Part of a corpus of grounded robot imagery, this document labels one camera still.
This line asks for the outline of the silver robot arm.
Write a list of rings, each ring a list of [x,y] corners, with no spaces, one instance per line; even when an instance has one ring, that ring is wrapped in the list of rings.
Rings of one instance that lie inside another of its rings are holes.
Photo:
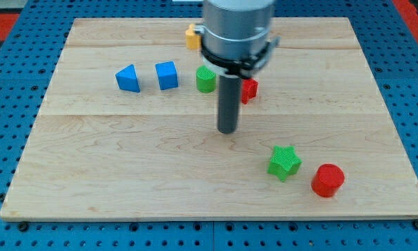
[[[216,74],[250,79],[264,68],[279,38],[269,40],[274,0],[206,0],[201,37],[203,64]]]

